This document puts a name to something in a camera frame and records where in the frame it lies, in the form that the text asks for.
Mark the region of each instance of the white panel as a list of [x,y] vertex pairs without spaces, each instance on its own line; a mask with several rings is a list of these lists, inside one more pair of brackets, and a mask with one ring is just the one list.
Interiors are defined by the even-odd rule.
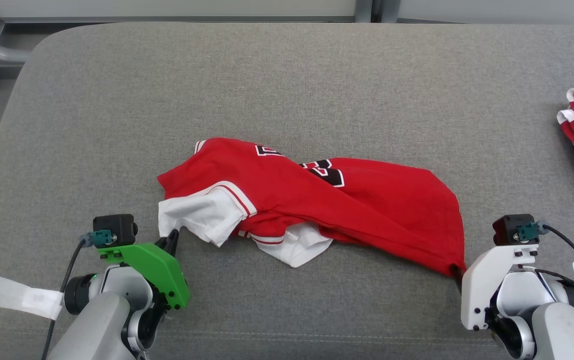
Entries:
[[355,0],[0,0],[0,18],[353,16]]
[[401,0],[398,17],[472,24],[574,24],[574,0]]

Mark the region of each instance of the gray fabric surface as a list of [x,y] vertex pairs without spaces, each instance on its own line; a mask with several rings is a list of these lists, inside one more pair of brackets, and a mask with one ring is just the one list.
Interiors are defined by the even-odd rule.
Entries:
[[[458,196],[471,262],[491,223],[529,212],[574,239],[574,150],[555,120],[574,27],[118,23],[41,43],[0,127],[0,276],[58,289],[92,218],[154,241],[156,176],[224,136],[296,162],[358,157],[433,171]],[[244,239],[182,233],[192,291],[152,350],[170,359],[506,359],[460,325],[453,281],[334,244],[289,268]],[[571,274],[546,236],[538,264]],[[101,271],[84,250],[74,275]],[[73,317],[58,319],[56,340]],[[36,359],[48,321],[0,309],[0,359]]]

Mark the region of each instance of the gray table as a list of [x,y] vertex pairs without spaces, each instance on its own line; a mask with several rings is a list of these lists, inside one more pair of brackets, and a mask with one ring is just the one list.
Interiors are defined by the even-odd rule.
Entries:
[[[57,289],[92,218],[132,213],[154,241],[156,176],[225,136],[296,162],[358,157],[433,171],[458,196],[470,264],[491,223],[529,212],[574,239],[574,149],[555,116],[574,27],[118,23],[41,43],[0,126],[0,276]],[[184,232],[193,294],[152,355],[170,359],[506,359],[460,325],[453,281],[334,244],[292,269]],[[546,236],[538,264],[571,274]],[[74,274],[103,269],[81,253]],[[73,317],[56,326],[57,341]],[[0,309],[0,359],[36,359],[48,321]]]

